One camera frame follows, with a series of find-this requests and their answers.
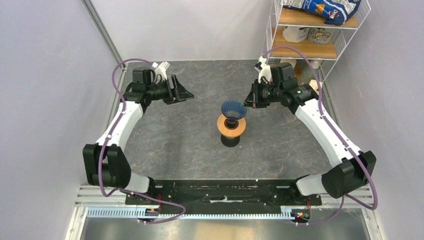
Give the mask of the blue coffee filter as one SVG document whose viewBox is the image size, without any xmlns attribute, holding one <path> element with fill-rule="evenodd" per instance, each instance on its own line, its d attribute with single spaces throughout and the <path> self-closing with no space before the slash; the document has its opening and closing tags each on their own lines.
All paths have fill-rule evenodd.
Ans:
<svg viewBox="0 0 424 240">
<path fill-rule="evenodd" d="M 221 105 L 221 113 L 232 120 L 240 120 L 247 114 L 247 108 L 244 103 L 237 99 L 229 99 Z"/>
</svg>

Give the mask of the orange coffee dripper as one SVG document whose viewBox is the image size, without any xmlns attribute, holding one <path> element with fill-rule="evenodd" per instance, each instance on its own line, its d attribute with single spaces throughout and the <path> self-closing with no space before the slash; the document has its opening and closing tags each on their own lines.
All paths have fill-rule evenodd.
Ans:
<svg viewBox="0 0 424 240">
<path fill-rule="evenodd" d="M 217 120 L 221 143 L 228 148 L 237 146 L 246 126 L 247 123 L 244 117 L 238 120 L 229 120 L 221 114 Z"/>
</svg>

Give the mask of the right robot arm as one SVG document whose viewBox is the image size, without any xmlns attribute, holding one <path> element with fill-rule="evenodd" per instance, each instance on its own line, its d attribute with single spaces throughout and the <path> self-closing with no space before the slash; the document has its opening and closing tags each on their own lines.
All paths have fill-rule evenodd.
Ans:
<svg viewBox="0 0 424 240">
<path fill-rule="evenodd" d="M 369 183 L 364 171 L 372 174 L 376 156 L 362 151 L 342 133 L 319 102 L 316 89 L 298 85 L 290 63 L 271 67 L 257 62 L 258 78 L 244 101 L 245 107 L 260 109 L 272 103 L 288 108 L 313 134 L 323 148 L 332 168 L 323 174 L 304 176 L 288 191 L 289 200 L 300 205 L 310 195 L 328 194 L 338 199 Z"/>
</svg>

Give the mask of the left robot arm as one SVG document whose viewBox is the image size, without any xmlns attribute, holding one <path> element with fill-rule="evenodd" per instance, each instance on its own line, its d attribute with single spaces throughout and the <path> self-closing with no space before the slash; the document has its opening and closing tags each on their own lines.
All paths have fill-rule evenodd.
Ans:
<svg viewBox="0 0 424 240">
<path fill-rule="evenodd" d="M 134 68 L 132 82 L 125 89 L 112 123 L 96 143 L 86 144 L 82 150 L 88 184 L 138 192 L 144 204 L 152 204 L 157 191 L 150 187 L 151 178 L 132 171 L 124 154 L 127 141 L 153 101 L 171 105 L 193 98 L 177 76 L 166 76 L 163 68 Z"/>
</svg>

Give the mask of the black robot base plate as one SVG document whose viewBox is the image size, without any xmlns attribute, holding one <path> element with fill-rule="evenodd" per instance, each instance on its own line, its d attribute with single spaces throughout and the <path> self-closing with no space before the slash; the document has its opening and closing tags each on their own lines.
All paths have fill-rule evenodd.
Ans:
<svg viewBox="0 0 424 240">
<path fill-rule="evenodd" d="M 302 196 L 293 179 L 156 179 L 147 196 L 167 201 L 160 213 L 188 215 L 271 215 L 282 206 L 322 206 L 323 193 Z"/>
</svg>

